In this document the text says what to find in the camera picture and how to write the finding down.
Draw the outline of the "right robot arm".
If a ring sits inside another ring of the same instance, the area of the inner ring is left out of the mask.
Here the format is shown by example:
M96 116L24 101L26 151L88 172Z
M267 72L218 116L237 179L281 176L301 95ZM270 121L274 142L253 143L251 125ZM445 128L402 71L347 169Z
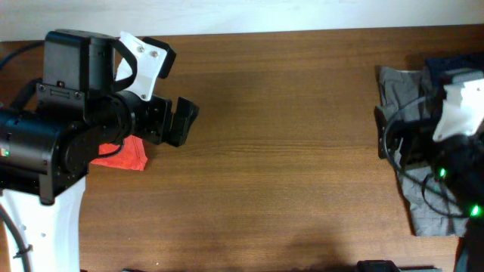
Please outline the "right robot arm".
M408 104L386 116L374 109L379 157L417 186L422 201L445 219L466 220L464 247L455 269L483 270L483 139L464 134L435 140L435 116L407 121Z

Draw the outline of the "red printed t-shirt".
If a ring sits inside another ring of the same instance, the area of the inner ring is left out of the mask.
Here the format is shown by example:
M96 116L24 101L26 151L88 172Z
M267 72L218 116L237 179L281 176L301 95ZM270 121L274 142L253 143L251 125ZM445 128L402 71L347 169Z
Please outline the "red printed t-shirt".
M92 164L110 168L144 171L147 164L147 156L142 139L136 136L129 136L124 143L123 149L115 156L95 159L92 161Z

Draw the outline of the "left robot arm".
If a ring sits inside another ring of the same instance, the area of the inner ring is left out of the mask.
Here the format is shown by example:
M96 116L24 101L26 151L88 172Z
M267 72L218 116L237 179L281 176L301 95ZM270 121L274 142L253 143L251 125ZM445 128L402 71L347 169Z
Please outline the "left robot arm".
M196 104L154 95L176 53L149 37L49 32L43 75L1 111L1 219L12 271L78 271L79 214L102 144L180 147Z

